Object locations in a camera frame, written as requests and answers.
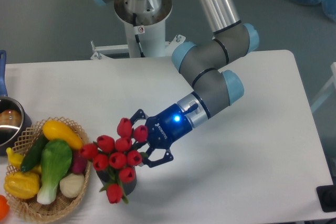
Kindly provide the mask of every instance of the orange fruit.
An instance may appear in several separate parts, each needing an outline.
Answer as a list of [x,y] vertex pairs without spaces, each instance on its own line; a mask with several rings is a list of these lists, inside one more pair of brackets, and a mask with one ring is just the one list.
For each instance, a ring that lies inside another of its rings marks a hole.
[[5,196],[0,195],[0,220],[4,219],[9,212],[9,205]]

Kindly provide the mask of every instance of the flower pot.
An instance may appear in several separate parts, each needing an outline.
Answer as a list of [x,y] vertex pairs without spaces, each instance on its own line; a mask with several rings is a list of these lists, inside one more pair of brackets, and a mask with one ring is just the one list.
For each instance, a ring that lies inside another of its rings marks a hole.
[[[99,170],[99,171],[96,171],[96,173],[103,185],[105,185],[110,180],[110,176],[105,170]],[[126,196],[129,195],[131,192],[133,192],[136,184],[137,184],[137,181],[136,181],[136,171],[135,171],[135,179],[133,181],[128,182],[128,183],[122,183]]]

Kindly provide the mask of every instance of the gray floor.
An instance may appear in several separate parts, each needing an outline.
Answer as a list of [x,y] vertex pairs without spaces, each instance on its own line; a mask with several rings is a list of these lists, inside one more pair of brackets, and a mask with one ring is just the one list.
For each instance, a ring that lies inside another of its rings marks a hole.
[[[336,23],[320,6],[291,0],[234,0],[243,22],[260,35],[258,50],[287,49],[295,54],[309,102],[327,82],[336,61]],[[211,30],[198,0],[173,0],[167,40],[182,34],[197,44],[209,42]],[[8,63],[87,60],[96,46],[126,44],[113,4],[92,0],[0,0],[0,49]],[[327,160],[336,156],[336,95],[314,114]]]

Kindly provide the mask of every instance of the cooking pot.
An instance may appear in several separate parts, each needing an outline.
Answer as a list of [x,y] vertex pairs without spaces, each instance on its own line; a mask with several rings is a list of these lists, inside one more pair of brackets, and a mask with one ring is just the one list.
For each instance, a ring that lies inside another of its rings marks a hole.
[[22,105],[8,97],[5,84],[6,51],[0,50],[0,156],[13,147],[22,131],[31,126],[31,119]]

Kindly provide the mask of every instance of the wicker basket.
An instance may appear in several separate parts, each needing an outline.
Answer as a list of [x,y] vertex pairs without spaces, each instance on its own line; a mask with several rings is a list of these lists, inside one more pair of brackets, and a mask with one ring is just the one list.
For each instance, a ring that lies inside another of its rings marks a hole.
[[[41,135],[44,123],[49,120],[66,123],[82,139],[84,144],[88,143],[88,137],[85,131],[76,122],[66,118],[48,118],[47,120],[42,120],[27,128],[15,142],[13,151],[15,153],[25,155],[32,144]],[[67,198],[60,190],[58,190],[56,199],[53,203],[49,205],[42,205],[36,201],[37,196],[32,199],[24,200],[6,193],[6,198],[11,211],[20,218],[23,218],[25,221],[37,223],[52,222],[68,215],[75,209],[83,198],[89,181],[90,167],[90,163],[88,162],[85,171],[85,183],[83,189],[76,198]],[[14,166],[8,165],[6,174],[8,175],[16,171],[17,169]]]

